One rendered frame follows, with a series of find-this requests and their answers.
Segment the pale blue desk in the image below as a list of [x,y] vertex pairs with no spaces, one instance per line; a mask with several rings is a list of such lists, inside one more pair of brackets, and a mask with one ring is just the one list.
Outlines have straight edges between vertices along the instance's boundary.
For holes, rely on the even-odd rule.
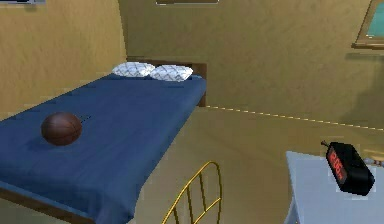
[[342,192],[324,157],[286,152],[292,198],[283,224],[384,224],[384,168],[367,196]]

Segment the golden metal chair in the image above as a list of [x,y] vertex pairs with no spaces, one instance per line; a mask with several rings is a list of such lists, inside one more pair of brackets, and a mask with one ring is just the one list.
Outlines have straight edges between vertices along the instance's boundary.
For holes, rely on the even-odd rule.
[[[209,202],[207,197],[207,187],[205,183],[204,172],[213,167],[217,175],[217,196],[216,198]],[[194,213],[193,207],[193,190],[192,187],[194,183],[198,183],[199,189],[197,195],[201,199],[202,210],[199,214]],[[202,165],[196,173],[185,183],[183,188],[180,190],[176,198],[174,199],[173,204],[169,207],[167,213],[164,215],[161,224],[168,224],[170,219],[174,220],[174,224],[182,224],[181,216],[177,209],[177,206],[182,201],[183,197],[186,197],[187,209],[188,209],[188,224],[200,224],[200,221],[211,211],[214,207],[217,208],[216,220],[214,224],[220,224],[221,215],[222,215],[222,201],[223,201],[223,185],[222,185],[222,175],[220,165],[215,161],[207,161]]]

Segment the grey framed wall picture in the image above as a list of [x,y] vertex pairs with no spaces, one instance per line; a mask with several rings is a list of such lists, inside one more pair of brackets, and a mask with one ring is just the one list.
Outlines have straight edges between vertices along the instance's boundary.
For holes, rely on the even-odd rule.
[[37,5],[46,4],[46,0],[0,0],[0,4]]

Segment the small grey object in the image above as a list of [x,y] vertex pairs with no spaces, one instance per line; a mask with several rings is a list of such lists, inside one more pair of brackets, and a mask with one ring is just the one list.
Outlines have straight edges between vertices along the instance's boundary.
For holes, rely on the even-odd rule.
[[376,166],[384,167],[384,161],[374,160],[372,158],[365,158],[364,162],[368,165],[376,165]]

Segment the brown basketball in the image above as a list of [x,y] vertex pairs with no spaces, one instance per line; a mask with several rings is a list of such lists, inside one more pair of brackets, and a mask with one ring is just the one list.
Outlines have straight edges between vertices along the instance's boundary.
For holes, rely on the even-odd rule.
[[47,116],[40,127],[42,137],[55,146],[74,143],[82,134],[82,122],[69,112],[56,112]]

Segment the wooden framed window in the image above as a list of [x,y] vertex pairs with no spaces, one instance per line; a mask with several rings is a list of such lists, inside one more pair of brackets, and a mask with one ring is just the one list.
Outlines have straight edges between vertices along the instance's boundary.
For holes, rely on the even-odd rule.
[[370,0],[354,49],[384,50],[384,0]]

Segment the white patterned pillow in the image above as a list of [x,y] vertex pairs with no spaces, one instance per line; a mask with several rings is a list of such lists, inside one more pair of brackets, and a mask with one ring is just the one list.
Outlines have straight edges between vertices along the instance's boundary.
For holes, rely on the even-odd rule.
[[125,62],[114,67],[112,72],[118,76],[124,77],[146,77],[154,69],[155,66],[148,63]]
[[152,70],[149,76],[156,80],[182,82],[193,74],[193,69],[186,66],[162,65]]

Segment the black alarm clock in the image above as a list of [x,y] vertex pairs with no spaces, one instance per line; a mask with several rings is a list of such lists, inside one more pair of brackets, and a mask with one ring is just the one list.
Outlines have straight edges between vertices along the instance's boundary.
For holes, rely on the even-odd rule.
[[322,141],[327,148],[326,160],[339,189],[355,195],[366,196],[375,178],[352,144]]

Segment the blue bed with wooden frame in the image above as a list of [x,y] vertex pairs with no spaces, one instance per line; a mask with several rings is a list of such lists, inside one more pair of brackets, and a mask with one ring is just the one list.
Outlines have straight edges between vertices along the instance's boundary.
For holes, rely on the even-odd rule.
[[[106,75],[0,122],[0,199],[71,224],[127,224],[139,193],[196,107],[207,66],[183,82]],[[78,140],[54,146],[41,124],[70,112]]]

